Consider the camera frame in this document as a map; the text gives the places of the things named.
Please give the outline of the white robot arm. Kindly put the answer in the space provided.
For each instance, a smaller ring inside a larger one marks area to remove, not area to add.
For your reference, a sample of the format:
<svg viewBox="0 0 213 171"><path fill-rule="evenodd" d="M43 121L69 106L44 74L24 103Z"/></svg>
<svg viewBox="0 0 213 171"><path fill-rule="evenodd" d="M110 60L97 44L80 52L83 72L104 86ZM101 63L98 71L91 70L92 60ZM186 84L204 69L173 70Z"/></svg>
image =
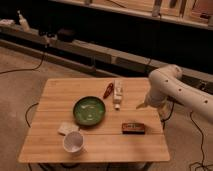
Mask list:
<svg viewBox="0 0 213 171"><path fill-rule="evenodd" d="M181 77L182 69L173 64L151 71L149 91L137 108L162 108L170 96L213 124L213 95L183 83Z"/></svg>

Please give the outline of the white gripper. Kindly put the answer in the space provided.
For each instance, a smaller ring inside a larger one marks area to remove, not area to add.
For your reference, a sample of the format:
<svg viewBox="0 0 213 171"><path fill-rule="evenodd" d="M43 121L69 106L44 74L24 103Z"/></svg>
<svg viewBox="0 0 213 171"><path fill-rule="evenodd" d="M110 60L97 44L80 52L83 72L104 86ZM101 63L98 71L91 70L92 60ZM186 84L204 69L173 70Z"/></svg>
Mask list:
<svg viewBox="0 0 213 171"><path fill-rule="evenodd" d="M167 111L167 96L158 90L150 90L146 94L144 101L138 104L136 108L146 108L148 106L156 108L160 116L165 115Z"/></svg>

